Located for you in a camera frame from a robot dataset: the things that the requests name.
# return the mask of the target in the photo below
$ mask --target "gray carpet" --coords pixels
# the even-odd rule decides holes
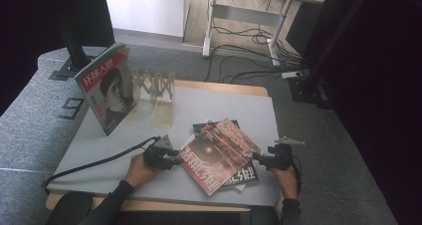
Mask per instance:
[[[101,49],[86,51],[96,55]],[[50,214],[45,208],[47,195],[40,185],[55,171],[87,110],[83,103],[75,118],[64,118],[75,112],[62,108],[67,99],[83,96],[73,79],[49,80],[67,58],[66,50],[40,57],[39,71],[0,117],[2,225],[44,224]],[[209,82],[217,82],[224,58],[213,59]],[[175,72],[177,79],[203,81],[209,61],[197,52],[132,46],[129,62],[134,68]],[[268,61],[261,63],[270,66]],[[263,69],[248,60],[231,58],[222,67],[222,78],[259,70]],[[307,143],[294,147],[294,154],[303,166],[303,224],[396,224],[334,111],[293,102],[288,84],[281,78],[238,79],[235,84],[265,87],[273,99],[279,135]],[[77,105],[77,101],[71,101],[68,107]]]

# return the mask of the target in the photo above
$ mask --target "black sleeve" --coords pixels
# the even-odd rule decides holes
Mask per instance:
[[[301,203],[297,199],[285,199],[283,201],[283,215],[280,219],[281,225],[300,225],[299,215],[301,214]]]
[[[120,210],[121,203],[133,192],[133,187],[122,180],[113,193],[92,211],[80,225],[106,225],[113,219],[114,215]]]

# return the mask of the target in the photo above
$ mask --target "table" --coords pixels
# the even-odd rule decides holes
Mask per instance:
[[[323,0],[295,0],[308,3],[323,3]],[[270,55],[273,58],[273,65],[275,67],[280,66],[277,56],[277,48],[275,47],[282,30],[283,24],[287,17],[292,0],[286,0],[285,6],[281,14],[269,13],[265,11],[245,9],[239,7],[233,7],[228,5],[219,5],[217,0],[211,0],[209,5],[209,19],[208,27],[205,32],[204,47],[202,51],[202,57],[208,58],[210,55],[210,44],[211,44],[211,29],[214,18],[229,19],[235,21],[241,21],[246,23],[254,23],[260,25],[275,26],[274,34],[272,39],[268,39],[268,48]]]
[[[267,91],[264,88],[260,87],[250,87],[250,86],[236,86],[236,85],[222,85],[222,84],[213,84],[213,83],[200,83],[200,82],[188,82],[188,81],[175,81],[175,86],[180,88],[193,88],[193,89],[201,89],[201,90],[209,90],[209,91],[215,91],[215,92],[225,92],[225,93],[233,93],[233,94],[243,94],[243,95],[253,95],[253,96],[261,96],[266,97]],[[58,188],[49,188],[52,190],[50,193],[46,206],[48,209],[53,209],[59,199],[66,194],[67,191],[64,191],[63,189]],[[99,205],[103,199],[105,198],[106,194],[99,194],[94,199],[94,207]],[[175,201],[150,201],[148,199],[141,199],[141,198],[129,198],[126,200],[126,202],[122,205],[121,210],[125,211],[248,211],[248,206],[224,206],[221,204],[218,205],[202,205],[202,204],[188,204],[186,202],[175,202]]]

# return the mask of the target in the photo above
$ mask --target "magazine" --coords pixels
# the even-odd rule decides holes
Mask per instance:
[[[228,119],[202,130],[201,136],[181,148],[178,157],[210,196],[251,161],[245,152],[260,153],[261,149]]]
[[[239,124],[235,119],[231,120],[231,122],[237,128],[239,128]],[[206,132],[206,130],[204,130],[204,127],[205,128],[208,127],[208,129],[210,129],[210,127],[215,127],[216,123],[218,122],[212,121],[211,119],[208,119],[208,121],[204,123],[195,123],[193,124],[193,132],[195,136],[201,136],[204,131]],[[236,188],[239,191],[243,191],[245,186],[239,186],[239,185],[245,185],[246,183],[254,182],[258,180],[259,180],[258,174],[255,170],[254,163],[251,160],[247,164],[245,164],[245,166],[243,166],[237,173],[235,173],[229,180],[227,180],[227,182],[225,182],[221,186],[221,188],[236,186]]]
[[[114,44],[75,76],[106,135],[110,135],[135,106],[127,68],[128,53],[125,44]]]

